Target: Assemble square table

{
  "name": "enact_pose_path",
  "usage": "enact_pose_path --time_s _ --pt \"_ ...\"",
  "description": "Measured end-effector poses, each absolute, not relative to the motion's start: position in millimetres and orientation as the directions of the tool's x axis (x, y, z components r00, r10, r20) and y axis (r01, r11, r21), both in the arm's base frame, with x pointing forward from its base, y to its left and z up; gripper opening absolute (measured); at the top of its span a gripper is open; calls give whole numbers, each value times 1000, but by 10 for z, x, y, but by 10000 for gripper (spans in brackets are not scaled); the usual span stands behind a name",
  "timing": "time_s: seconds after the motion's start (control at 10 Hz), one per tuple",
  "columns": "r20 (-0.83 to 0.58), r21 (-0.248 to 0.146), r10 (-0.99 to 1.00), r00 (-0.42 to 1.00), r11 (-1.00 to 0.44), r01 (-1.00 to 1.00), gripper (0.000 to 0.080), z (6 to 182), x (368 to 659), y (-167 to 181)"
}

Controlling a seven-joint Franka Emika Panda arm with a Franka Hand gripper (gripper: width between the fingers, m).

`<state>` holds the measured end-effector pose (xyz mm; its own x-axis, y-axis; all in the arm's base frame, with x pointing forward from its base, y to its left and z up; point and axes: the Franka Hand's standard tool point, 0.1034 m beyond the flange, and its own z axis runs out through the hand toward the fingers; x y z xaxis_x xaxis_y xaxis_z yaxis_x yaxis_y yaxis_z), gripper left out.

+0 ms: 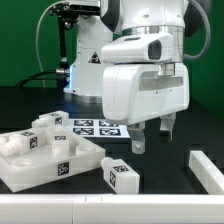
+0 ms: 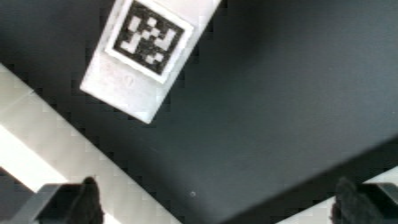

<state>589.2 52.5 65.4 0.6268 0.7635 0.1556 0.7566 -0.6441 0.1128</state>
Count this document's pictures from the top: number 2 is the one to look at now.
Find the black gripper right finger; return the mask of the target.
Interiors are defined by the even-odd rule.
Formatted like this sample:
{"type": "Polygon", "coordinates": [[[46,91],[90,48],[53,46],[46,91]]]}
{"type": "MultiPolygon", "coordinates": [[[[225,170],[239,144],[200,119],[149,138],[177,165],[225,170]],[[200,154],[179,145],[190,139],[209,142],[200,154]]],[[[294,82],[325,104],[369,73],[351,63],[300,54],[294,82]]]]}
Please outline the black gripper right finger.
{"type": "Polygon", "coordinates": [[[341,178],[330,209],[332,224],[398,224],[398,186],[341,178]]]}

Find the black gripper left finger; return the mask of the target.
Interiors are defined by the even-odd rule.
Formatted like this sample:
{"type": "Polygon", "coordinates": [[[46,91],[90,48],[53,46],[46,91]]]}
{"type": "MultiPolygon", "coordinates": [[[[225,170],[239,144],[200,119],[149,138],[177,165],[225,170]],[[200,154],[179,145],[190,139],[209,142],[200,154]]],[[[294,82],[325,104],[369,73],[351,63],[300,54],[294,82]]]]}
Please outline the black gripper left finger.
{"type": "Polygon", "coordinates": [[[99,187],[92,177],[79,183],[46,184],[30,197],[14,224],[102,224],[99,187]]]}

